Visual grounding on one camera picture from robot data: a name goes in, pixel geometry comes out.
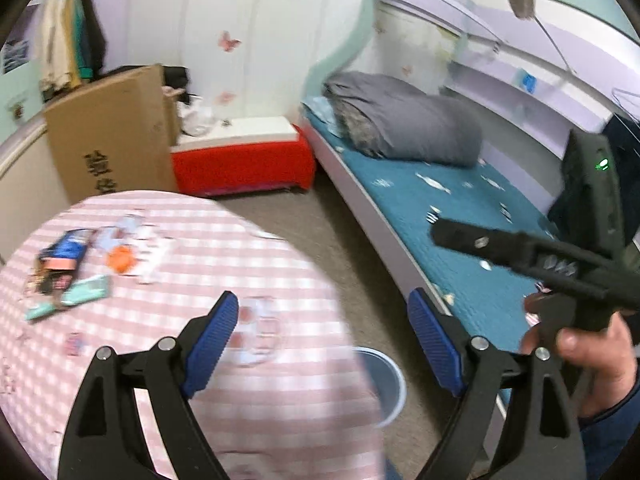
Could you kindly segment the person right hand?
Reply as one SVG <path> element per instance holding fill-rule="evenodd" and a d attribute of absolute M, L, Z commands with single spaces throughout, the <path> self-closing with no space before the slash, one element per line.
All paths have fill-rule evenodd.
<path fill-rule="evenodd" d="M 620 312 L 611 316 L 606 330 L 597 333 L 562 328 L 554 346 L 563 361 L 592 373 L 591 387 L 578 408 L 581 418 L 614 408 L 636 384 L 638 361 L 631 332 Z"/>

